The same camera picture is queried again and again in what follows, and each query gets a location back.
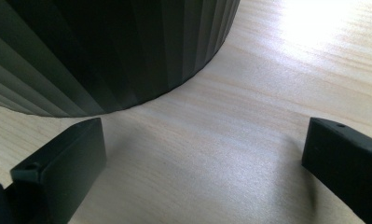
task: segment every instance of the wood grain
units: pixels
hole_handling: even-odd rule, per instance
[[[372,1],[241,0],[195,77],[101,116],[108,165],[71,223],[363,223],[300,165],[310,117],[372,137]],[[0,107],[0,182],[81,120]]]

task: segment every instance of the black cylindrical object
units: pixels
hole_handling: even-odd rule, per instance
[[[0,0],[0,105],[85,117],[181,85],[223,44],[240,0]]]

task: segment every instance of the screw hole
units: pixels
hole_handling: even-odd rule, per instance
[[[25,170],[35,170],[39,167],[40,167],[40,165],[37,162],[34,162],[34,163],[31,163],[31,164],[25,166]]]

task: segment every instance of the black ribbed container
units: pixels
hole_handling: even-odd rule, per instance
[[[85,117],[154,99],[223,44],[240,0],[0,0],[0,105]]]

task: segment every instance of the wooden surface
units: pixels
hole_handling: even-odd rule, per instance
[[[70,223],[363,223],[300,159],[310,117],[372,137],[372,1],[241,0],[195,77],[100,117],[107,168]],[[0,182],[81,120],[0,107]]]

